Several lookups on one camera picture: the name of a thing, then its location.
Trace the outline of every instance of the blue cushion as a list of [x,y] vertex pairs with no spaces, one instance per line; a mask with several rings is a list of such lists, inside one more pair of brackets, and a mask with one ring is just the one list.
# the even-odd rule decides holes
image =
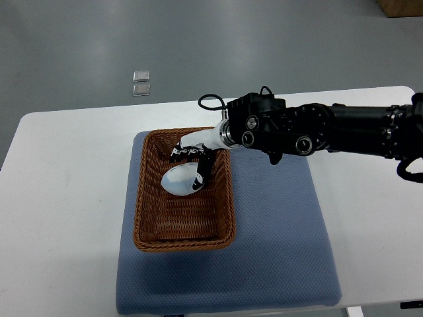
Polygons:
[[333,306],[341,297],[307,159],[231,151],[237,222],[222,250],[151,254],[132,241],[144,137],[134,139],[116,282],[120,314]]

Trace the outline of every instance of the white table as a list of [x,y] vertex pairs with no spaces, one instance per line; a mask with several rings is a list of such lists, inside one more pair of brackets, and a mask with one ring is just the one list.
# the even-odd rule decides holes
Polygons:
[[[412,95],[386,87],[278,97],[288,106],[390,106]],[[133,138],[219,120],[196,102],[23,117],[0,171],[0,315],[118,315]],[[308,159],[342,289],[338,306],[423,299],[423,185],[401,180],[397,162],[381,157],[321,151]]]

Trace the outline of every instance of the concrete floor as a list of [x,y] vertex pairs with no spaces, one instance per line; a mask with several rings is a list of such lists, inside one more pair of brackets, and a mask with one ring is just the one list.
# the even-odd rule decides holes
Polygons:
[[[374,0],[0,0],[0,44],[0,166],[29,112],[238,97],[262,85],[423,91],[423,18],[386,18]],[[141,69],[151,95],[133,97]]]

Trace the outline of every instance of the robotic arm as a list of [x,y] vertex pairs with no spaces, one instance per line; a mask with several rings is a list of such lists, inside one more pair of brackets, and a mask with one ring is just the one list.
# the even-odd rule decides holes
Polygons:
[[[219,99],[221,107],[204,106],[202,101],[208,97]],[[406,168],[423,158],[423,93],[415,94],[411,102],[386,108],[317,103],[286,108],[285,100],[275,98],[266,86],[260,93],[251,92],[227,105],[220,97],[208,94],[198,104],[207,110],[222,110],[222,120],[214,129],[185,135],[171,160],[180,160],[183,153],[200,154],[196,190],[210,175],[212,159],[207,158],[212,151],[240,145],[265,152],[273,165],[284,153],[308,156],[327,150],[378,155],[399,160],[397,174],[422,183],[423,173],[411,174]]]

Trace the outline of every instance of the wicker basket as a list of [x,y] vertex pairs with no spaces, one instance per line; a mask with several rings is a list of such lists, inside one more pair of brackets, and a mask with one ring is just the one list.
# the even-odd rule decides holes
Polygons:
[[134,243],[144,252],[197,251],[224,248],[235,237],[235,212],[229,151],[217,151],[209,182],[198,192],[175,196],[161,187],[180,138],[205,128],[164,129],[144,139]]

